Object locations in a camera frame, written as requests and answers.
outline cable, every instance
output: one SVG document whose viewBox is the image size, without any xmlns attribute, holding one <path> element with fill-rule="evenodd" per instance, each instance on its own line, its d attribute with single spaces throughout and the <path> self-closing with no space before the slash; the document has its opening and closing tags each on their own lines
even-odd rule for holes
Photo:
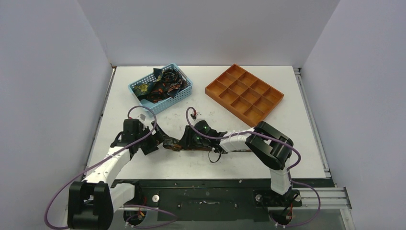
<svg viewBox="0 0 406 230">
<path fill-rule="evenodd" d="M 195 132 L 196 132 L 197 134 L 199 134 L 200 136 L 202 136 L 202 137 L 204 137 L 204 138 L 207 138 L 207 139 L 219 140 L 219 139 L 225 139 L 225 138 L 228 138 L 228 137 L 232 137 L 232 136 L 238 135 L 238 133 L 234 133 L 234 134 L 231 134 L 231 135 L 229 135 L 229 136 L 224 136 L 224 137 L 211 137 L 211 136 L 207 136 L 207 135 L 205 135 L 205 134 L 199 132 L 197 129 L 195 129 L 195 127 L 193 127 L 193 125 L 191 124 L 191 122 L 190 122 L 190 120 L 189 120 L 188 111 L 189 111 L 190 109 L 192 109 L 193 112 L 196 114 L 196 109 L 194 109 L 193 107 L 187 108 L 187 109 L 186 109 L 186 121 L 188 122 L 190 128 L 192 128 L 193 131 L 195 131 Z M 290 170 L 291 168 L 293 168 L 294 166 L 298 165 L 299 162 L 300 162 L 300 160 L 302 159 L 302 156 L 300 155 L 300 153 L 299 153 L 295 148 L 293 148 L 292 146 L 290 146 L 289 144 L 287 144 L 287 143 L 285 143 L 285 142 L 283 142 L 283 141 L 280 141 L 280 140 L 275 139 L 275 138 L 268 137 L 268 136 L 266 136 L 266 135 L 264 135 L 264 134 L 261 134 L 261 133 L 252 132 L 252 131 L 244 131 L 244 132 L 241 132 L 241 133 L 239 133 L 239 134 L 247 134 L 247 133 L 253 134 L 253 135 L 256 135 L 256 136 L 259 136 L 259 137 L 264 138 L 264 139 L 268 139 L 268 140 L 271 140 L 271 141 L 275 141 L 275 142 L 277 142 L 277 143 L 279 143 L 279 144 L 282 144 L 282 145 L 284 145 L 284 146 L 290 148 L 293 152 L 295 152 L 295 153 L 297 154 L 298 159 L 297 159 L 297 161 L 296 161 L 294 164 L 292 164 L 291 166 L 289 166 L 289 167 L 286 169 L 287 171 L 289 171 L 289 170 Z M 316 193 L 316 196 L 317 196 L 317 199 L 318 199 L 318 208 L 317 208 L 317 211 L 316 211 L 316 213 L 315 213 L 310 219 L 308 219 L 307 221 L 305 221 L 305 222 L 303 222 L 303 223 L 294 224 L 294 225 L 288 225 L 288 226 L 287 226 L 287 227 L 298 227 L 298 226 L 302 226 L 302 225 L 304 225 L 304 224 L 307 224 L 307 223 L 309 223 L 310 221 L 312 221 L 314 218 L 316 218 L 316 216 L 317 216 L 318 213 L 320 212 L 321 200 L 320 200 L 320 196 L 319 196 L 318 192 L 317 192 L 312 186 L 310 186 L 310 185 L 308 185 L 308 184 L 296 182 L 296 181 L 293 181 L 293 180 L 291 180 L 291 182 L 292 182 L 293 184 L 305 186 L 305 187 L 308 187 L 308 188 L 312 189 L 312 190 Z"/>
<path fill-rule="evenodd" d="M 152 225 L 152 226 L 145 226 L 145 227 L 140 227 L 140 226 L 136 226 L 136 225 L 131 225 L 131 227 L 132 228 L 135 228 L 135 229 L 153 229 L 153 228 L 158 228 L 158 227 L 162 227 L 162 226 L 166 226 L 166 225 L 168 225 L 168 224 L 171 224 L 171 223 L 173 223 L 173 222 L 175 222 L 175 221 L 177 221 L 178 220 L 178 216 L 176 216 L 175 214 L 173 214 L 173 213 L 171 213 L 171 212 L 168 212 L 168 211 L 165 211 L 165 210 L 162 210 L 162 209 L 158 209 L 158 208 L 154 208 L 154 207 L 148 207 L 148 206 L 144 206 L 144 205 L 126 205 L 125 207 L 139 207 L 139 208 L 146 208 L 146 209 L 150 209 L 150 210 L 153 210 L 153 211 L 157 211 L 157 212 L 162 212 L 162 213 L 165 213 L 165 214 L 168 214 L 168 215 L 170 215 L 170 216 L 173 216 L 173 217 L 175 217 L 175 219 L 173 219 L 173 220 L 171 220 L 171 221 L 168 221 L 168 222 L 165 222 L 165 223 L 162 223 L 162 224 L 157 224 L 157 225 Z M 127 226 L 129 223 L 129 221 L 133 218 L 133 217 L 135 217 L 137 214 L 135 214 L 135 215 L 132 215 L 132 216 L 130 216 L 129 218 L 127 218 L 127 220 L 125 221 L 125 226 Z"/>
<path fill-rule="evenodd" d="M 190 120 L 189 120 L 189 116 L 188 116 L 188 111 L 189 111 L 190 109 L 192 109 L 193 112 L 196 113 L 196 110 L 195 110 L 193 107 L 187 108 L 187 109 L 186 109 L 186 121 L 188 122 L 190 128 L 193 129 L 193 131 L 195 131 L 197 134 L 199 134 L 200 136 L 202 136 L 202 137 L 204 137 L 204 138 L 213 139 L 213 140 L 220 140 L 220 139 L 225 139 L 225 138 L 229 138 L 229 137 L 236 136 L 236 135 L 243 135 L 243 134 L 249 133 L 249 134 L 253 134 L 253 135 L 259 136 L 259 137 L 261 137 L 261 138 L 265 138 L 265 139 L 267 139 L 267 140 L 275 141 L 275 142 L 277 142 L 277 143 L 279 143 L 279 144 L 282 144 L 282 145 L 284 145 L 284 146 L 290 148 L 290 149 L 291 149 L 293 152 L 295 152 L 296 155 L 297 155 L 297 161 L 296 161 L 294 164 L 292 164 L 291 166 L 289 166 L 289 167 L 286 169 L 287 171 L 289 171 L 289 170 L 290 170 L 291 168 L 293 168 L 294 166 L 298 165 L 299 162 L 300 162 L 300 160 L 302 159 L 302 156 L 300 155 L 300 153 L 299 153 L 295 148 L 293 148 L 292 146 L 290 146 L 288 143 L 285 143 L 285 142 L 280 141 L 280 140 L 275 139 L 275 138 L 268 137 L 268 136 L 266 136 L 266 135 L 264 135 L 264 134 L 257 133 L 257 132 L 244 131 L 244 132 L 240 132 L 240 133 L 233 133 L 233 134 L 231 134 L 231 135 L 229 135 L 229 136 L 224 136 L 224 137 L 211 137 L 211 136 L 205 135 L 205 134 L 199 132 L 199 131 L 198 131 L 195 127 L 193 127 L 193 125 L 191 124 L 191 122 L 190 122 Z"/>
<path fill-rule="evenodd" d="M 105 162 L 108 161 L 110 158 L 114 157 L 115 155 L 119 154 L 120 152 L 124 151 L 125 149 L 128 149 L 129 147 L 135 145 L 136 143 L 138 143 L 138 142 L 140 142 L 140 141 L 146 139 L 149 135 L 152 134 L 152 132 L 155 130 L 155 127 L 157 126 L 157 116 L 155 116 L 155 113 L 154 113 L 151 109 L 149 109 L 149 108 L 147 108 L 147 107 L 145 107 L 145 106 L 142 106 L 142 105 L 137 105 L 137 106 L 132 107 L 132 108 L 128 111 L 128 114 L 127 114 L 128 117 L 130 116 L 130 112 L 131 112 L 133 109 L 135 109 L 135 108 L 144 108 L 144 109 L 147 109 L 147 110 L 150 111 L 151 114 L 154 116 L 154 121 L 155 121 L 155 122 L 154 122 L 154 125 L 153 125 L 151 131 L 150 131 L 149 133 L 147 133 L 145 136 L 141 137 L 140 139 L 138 139 L 138 140 L 136 140 L 136 141 L 134 141 L 134 142 L 132 142 L 132 143 L 130 143 L 130 144 L 124 146 L 122 149 L 119 149 L 117 152 L 115 152 L 115 153 L 113 153 L 112 155 L 106 157 L 106 158 L 103 159 L 102 161 L 100 161 L 100 162 L 96 163 L 95 165 L 93 165 L 93 166 L 91 166 L 91 167 L 89 167 L 89 168 L 87 168 L 87 169 L 81 171 L 79 174 L 77 174 L 77 175 L 76 175 L 75 177 L 73 177 L 71 180 L 69 180 L 68 182 L 66 182 L 62 187 L 60 187 L 60 188 L 58 189 L 58 191 L 52 196 L 51 200 L 49 201 L 49 203 L 48 203 L 47 206 L 46 206 L 45 213 L 44 213 L 44 223 L 45 223 L 46 226 L 48 226 L 48 227 L 51 228 L 51 229 L 55 229 L 55 230 L 64 230 L 64 229 L 68 229 L 68 228 L 69 228 L 68 226 L 64 226 L 64 227 L 57 227 L 57 226 L 54 226 L 54 225 L 52 225 L 52 224 L 49 222 L 49 220 L 48 220 L 48 212 L 49 212 L 49 209 L 51 208 L 51 205 L 52 205 L 52 203 L 55 201 L 56 197 L 62 192 L 62 190 L 63 190 L 64 188 L 66 188 L 69 184 L 71 184 L 71 183 L 72 183 L 74 180 L 76 180 L 77 178 L 81 177 L 83 174 L 85 174 L 85 173 L 87 173 L 88 171 L 90 171 L 90 170 L 96 168 L 97 166 L 99 166 L 99 165 L 105 163 Z"/>
<path fill-rule="evenodd" d="M 293 210 L 293 204 L 291 204 L 291 209 L 289 210 L 288 215 L 291 214 L 291 213 L 292 213 L 292 215 L 293 215 L 292 210 Z"/>
<path fill-rule="evenodd" d="M 217 163 L 219 160 L 220 160 L 220 158 L 221 158 L 221 153 L 218 153 L 218 158 L 217 158 L 217 160 L 216 161 L 212 161 L 211 159 L 210 159 L 210 152 L 211 152 L 211 150 L 209 151 L 209 153 L 208 153 L 208 157 L 209 157 L 209 161 L 210 161 L 210 163 Z"/>
</svg>

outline patterned cloth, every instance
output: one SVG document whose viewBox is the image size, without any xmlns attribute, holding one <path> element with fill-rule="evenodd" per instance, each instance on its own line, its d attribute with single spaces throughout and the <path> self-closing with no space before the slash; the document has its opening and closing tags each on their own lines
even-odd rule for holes
<svg viewBox="0 0 406 230">
<path fill-rule="evenodd" d="M 188 84 L 183 77 L 173 69 L 162 71 L 154 68 L 154 77 L 157 81 L 139 83 L 134 88 L 134 94 L 141 101 L 146 99 L 152 103 L 157 103 L 175 95 L 185 89 Z"/>
</svg>

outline screw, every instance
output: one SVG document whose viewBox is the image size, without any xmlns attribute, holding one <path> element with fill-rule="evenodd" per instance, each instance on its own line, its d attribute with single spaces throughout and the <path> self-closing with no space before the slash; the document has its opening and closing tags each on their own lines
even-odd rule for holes
<svg viewBox="0 0 406 230">
<path fill-rule="evenodd" d="M 152 196 L 152 201 L 155 202 L 155 203 L 158 202 L 159 201 L 159 196 L 158 195 L 153 195 Z"/>
<path fill-rule="evenodd" d="M 261 199 L 262 199 L 261 194 L 258 194 L 258 195 L 255 196 L 256 201 L 261 202 Z"/>
</svg>

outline metal washer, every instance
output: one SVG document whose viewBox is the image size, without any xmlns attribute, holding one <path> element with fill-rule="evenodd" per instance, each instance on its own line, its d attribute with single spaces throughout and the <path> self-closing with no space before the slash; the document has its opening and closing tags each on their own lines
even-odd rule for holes
<svg viewBox="0 0 406 230">
<path fill-rule="evenodd" d="M 152 196 L 152 201 L 155 202 L 155 203 L 158 202 L 159 201 L 159 196 L 158 195 L 153 195 Z"/>
</svg>

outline small red wire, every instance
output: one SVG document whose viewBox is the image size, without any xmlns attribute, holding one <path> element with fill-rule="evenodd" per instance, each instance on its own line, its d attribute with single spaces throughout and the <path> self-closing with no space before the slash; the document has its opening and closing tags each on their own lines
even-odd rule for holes
<svg viewBox="0 0 406 230">
<path fill-rule="evenodd" d="M 292 210 L 293 210 L 293 204 L 291 204 L 291 210 L 288 212 L 288 215 L 289 215 L 290 213 L 292 213 Z"/>
<path fill-rule="evenodd" d="M 146 198 L 146 197 L 144 197 L 144 199 L 143 199 L 143 200 L 144 200 L 143 205 L 145 206 L 145 205 L 147 204 L 147 198 Z M 139 215 L 141 215 L 141 208 L 139 208 L 139 209 L 138 209 L 138 216 L 139 216 Z"/>
</svg>

